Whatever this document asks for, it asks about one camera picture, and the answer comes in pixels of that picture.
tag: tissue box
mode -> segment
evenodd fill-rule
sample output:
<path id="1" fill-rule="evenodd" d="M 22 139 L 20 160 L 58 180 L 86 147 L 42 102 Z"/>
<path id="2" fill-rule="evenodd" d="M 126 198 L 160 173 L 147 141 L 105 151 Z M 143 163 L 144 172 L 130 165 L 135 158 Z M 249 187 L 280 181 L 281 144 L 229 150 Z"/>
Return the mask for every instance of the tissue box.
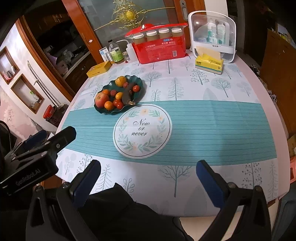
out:
<path id="1" fill-rule="evenodd" d="M 86 73 L 88 77 L 94 77 L 99 74 L 106 73 L 111 67 L 110 61 L 105 61 L 103 63 L 97 64 L 90 68 L 90 70 Z"/>
<path id="2" fill-rule="evenodd" d="M 195 59 L 195 67 L 215 74 L 222 74 L 223 60 L 211 58 L 207 54 L 203 54 L 202 57 L 198 55 Z"/>

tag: jar lid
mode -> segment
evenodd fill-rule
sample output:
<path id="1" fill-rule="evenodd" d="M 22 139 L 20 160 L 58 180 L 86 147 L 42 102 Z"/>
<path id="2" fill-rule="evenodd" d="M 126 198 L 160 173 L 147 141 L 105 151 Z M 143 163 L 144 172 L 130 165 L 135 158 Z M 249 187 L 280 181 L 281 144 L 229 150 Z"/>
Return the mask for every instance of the jar lid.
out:
<path id="1" fill-rule="evenodd" d="M 170 30 L 168 29 L 168 28 L 161 28 L 160 30 L 158 30 L 158 32 L 160 33 L 160 34 L 166 34 L 166 33 L 168 33 Z"/>
<path id="2" fill-rule="evenodd" d="M 148 32 L 146 33 L 147 36 L 154 36 L 154 35 L 156 35 L 156 34 L 157 34 L 157 32 L 156 32 L 155 30 L 148 31 Z"/>
<path id="3" fill-rule="evenodd" d="M 172 28 L 172 33 L 180 33 L 182 32 L 181 28 Z"/>
<path id="4" fill-rule="evenodd" d="M 143 38 L 143 37 L 144 37 L 144 34 L 142 34 L 142 33 L 138 33 L 138 34 L 133 36 L 134 39 L 140 39 L 140 38 Z"/>
<path id="5" fill-rule="evenodd" d="M 53 115 L 54 110 L 55 110 L 54 107 L 51 106 L 51 105 L 49 105 L 49 106 L 46 108 L 46 110 L 45 110 L 45 112 L 44 112 L 44 114 L 43 114 L 43 118 L 44 118 L 44 119 L 46 119 L 46 118 L 50 118 L 50 117 Z"/>

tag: small box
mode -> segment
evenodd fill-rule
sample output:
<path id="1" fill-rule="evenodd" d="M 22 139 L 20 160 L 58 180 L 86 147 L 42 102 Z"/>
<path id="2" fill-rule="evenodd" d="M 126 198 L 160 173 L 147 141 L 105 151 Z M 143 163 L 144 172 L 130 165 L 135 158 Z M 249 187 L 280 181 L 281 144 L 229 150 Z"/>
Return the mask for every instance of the small box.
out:
<path id="1" fill-rule="evenodd" d="M 111 67 L 110 61 L 105 61 L 103 63 L 97 64 L 90 68 L 90 70 L 86 73 L 88 77 L 94 77 L 99 74 L 106 73 Z"/>
<path id="2" fill-rule="evenodd" d="M 290 157 L 295 156 L 294 148 L 296 147 L 296 134 L 287 140 Z"/>

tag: screw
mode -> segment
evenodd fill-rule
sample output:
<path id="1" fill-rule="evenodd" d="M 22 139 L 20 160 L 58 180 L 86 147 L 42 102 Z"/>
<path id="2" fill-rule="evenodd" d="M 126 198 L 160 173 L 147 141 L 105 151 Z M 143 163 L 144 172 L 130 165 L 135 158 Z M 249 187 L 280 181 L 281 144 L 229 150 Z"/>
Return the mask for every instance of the screw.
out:
<path id="1" fill-rule="evenodd" d="M 38 186 L 38 187 L 36 187 L 36 192 L 38 192 L 38 191 L 41 191 L 43 189 L 43 187 L 42 186 Z"/>
<path id="2" fill-rule="evenodd" d="M 227 185 L 228 185 L 230 188 L 236 188 L 235 183 L 230 182 L 230 183 L 228 183 Z"/>
<path id="3" fill-rule="evenodd" d="M 47 154 L 47 151 L 42 152 L 42 153 L 41 153 L 41 157 L 42 157 L 42 156 L 45 156 L 46 154 Z"/>
<path id="4" fill-rule="evenodd" d="M 255 190 L 256 190 L 257 192 L 262 192 L 262 188 L 261 188 L 260 186 L 255 186 Z"/>
<path id="5" fill-rule="evenodd" d="M 64 182 L 63 184 L 62 184 L 62 187 L 63 188 L 67 188 L 67 187 L 69 187 L 70 186 L 70 183 L 69 182 Z"/>

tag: yellow box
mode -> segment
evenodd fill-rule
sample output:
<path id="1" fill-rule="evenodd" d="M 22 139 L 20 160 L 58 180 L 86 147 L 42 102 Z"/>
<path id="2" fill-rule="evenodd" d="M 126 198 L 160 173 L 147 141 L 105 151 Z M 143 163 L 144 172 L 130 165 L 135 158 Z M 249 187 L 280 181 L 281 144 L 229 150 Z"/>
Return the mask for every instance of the yellow box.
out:
<path id="1" fill-rule="evenodd" d="M 223 60 L 212 58 L 204 53 L 202 57 L 198 55 L 195 59 L 195 67 L 215 74 L 222 74 Z"/>
<path id="2" fill-rule="evenodd" d="M 296 134 L 287 140 L 290 157 L 295 156 L 294 148 L 296 147 Z"/>
<path id="3" fill-rule="evenodd" d="M 86 73 L 88 77 L 94 77 L 99 74 L 106 73 L 111 67 L 110 61 L 105 61 L 103 63 L 97 64 L 90 68 L 90 70 Z"/>

